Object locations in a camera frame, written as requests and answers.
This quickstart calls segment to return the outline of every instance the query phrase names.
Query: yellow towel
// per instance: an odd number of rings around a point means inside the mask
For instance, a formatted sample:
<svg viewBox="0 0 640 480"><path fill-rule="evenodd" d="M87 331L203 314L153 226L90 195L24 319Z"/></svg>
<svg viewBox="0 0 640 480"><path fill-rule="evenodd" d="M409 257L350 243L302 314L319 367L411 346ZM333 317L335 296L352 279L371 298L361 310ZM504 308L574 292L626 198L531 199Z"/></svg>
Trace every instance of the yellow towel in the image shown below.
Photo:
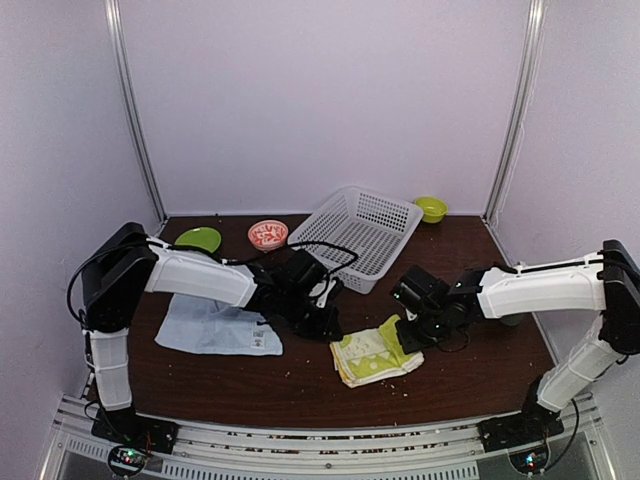
<svg viewBox="0 0 640 480"><path fill-rule="evenodd" d="M345 335L341 342L329 344L336 370L349 387L405 375L424 361L422 352L406 355L396 333L393 315L378 328Z"/></svg>

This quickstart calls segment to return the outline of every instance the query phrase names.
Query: white enclosure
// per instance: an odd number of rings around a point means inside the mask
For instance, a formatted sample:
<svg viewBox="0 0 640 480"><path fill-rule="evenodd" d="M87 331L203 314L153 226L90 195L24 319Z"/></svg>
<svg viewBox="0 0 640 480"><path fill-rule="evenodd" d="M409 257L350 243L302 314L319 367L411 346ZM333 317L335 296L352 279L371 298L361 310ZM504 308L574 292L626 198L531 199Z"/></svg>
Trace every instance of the white enclosure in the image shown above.
<svg viewBox="0 0 640 480"><path fill-rule="evenodd" d="M622 241L640 260L640 3L549 2L533 101L495 226L512 260L530 264ZM588 330L588 312L540 315L555 352ZM612 368L596 401L625 474L640 478L640 365Z"/></svg>
<svg viewBox="0 0 640 480"><path fill-rule="evenodd" d="M121 0L170 214L309 212L359 185L484 212L527 0Z"/></svg>
<svg viewBox="0 0 640 480"><path fill-rule="evenodd" d="M536 1L547 5L539 71L521 83L533 95L491 227L512 261L572 258L609 238L640 259L640 3ZM119 3L169 214L310 212L346 185L485 212L529 0ZM61 393L84 381L64 308L74 267L125 221L158 227L104 7L0 2L2 478L32 477ZM593 319L540 318L559 356ZM638 363L595 388L629 479L640 478Z"/></svg>

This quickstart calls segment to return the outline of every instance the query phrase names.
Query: yellow-green bowl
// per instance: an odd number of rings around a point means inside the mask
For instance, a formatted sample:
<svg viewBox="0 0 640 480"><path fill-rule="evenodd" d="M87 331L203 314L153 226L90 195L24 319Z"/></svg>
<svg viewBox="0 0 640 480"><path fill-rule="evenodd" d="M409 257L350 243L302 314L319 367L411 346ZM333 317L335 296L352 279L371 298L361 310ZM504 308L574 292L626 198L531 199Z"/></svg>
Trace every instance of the yellow-green bowl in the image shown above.
<svg viewBox="0 0 640 480"><path fill-rule="evenodd" d="M435 197L416 198L413 203L422 209L422 221L425 223L438 223L449 211L447 204Z"/></svg>

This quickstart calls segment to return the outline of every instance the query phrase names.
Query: laundry basket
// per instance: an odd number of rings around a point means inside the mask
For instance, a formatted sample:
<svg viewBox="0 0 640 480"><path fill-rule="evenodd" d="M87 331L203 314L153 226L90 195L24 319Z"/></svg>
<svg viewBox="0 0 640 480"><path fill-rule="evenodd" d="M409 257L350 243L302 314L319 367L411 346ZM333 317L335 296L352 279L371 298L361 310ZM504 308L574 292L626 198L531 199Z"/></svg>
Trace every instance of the laundry basket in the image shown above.
<svg viewBox="0 0 640 480"><path fill-rule="evenodd" d="M347 288L367 294L389 270L420 223L422 209L357 187L339 190L290 236L289 243L319 240L353 250L353 265L337 275ZM329 269L351 255L324 246L303 247Z"/></svg>

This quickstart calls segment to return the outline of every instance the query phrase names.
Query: patterned bowl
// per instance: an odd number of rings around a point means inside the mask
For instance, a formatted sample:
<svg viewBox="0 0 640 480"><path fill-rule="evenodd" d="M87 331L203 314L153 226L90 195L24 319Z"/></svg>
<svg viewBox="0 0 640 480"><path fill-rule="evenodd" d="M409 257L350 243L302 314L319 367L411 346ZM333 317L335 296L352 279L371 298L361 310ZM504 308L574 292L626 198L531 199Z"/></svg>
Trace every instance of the patterned bowl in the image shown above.
<svg viewBox="0 0 640 480"><path fill-rule="evenodd" d="M253 225L248 235L254 247L269 252L285 244L289 229L278 220L263 220Z"/></svg>

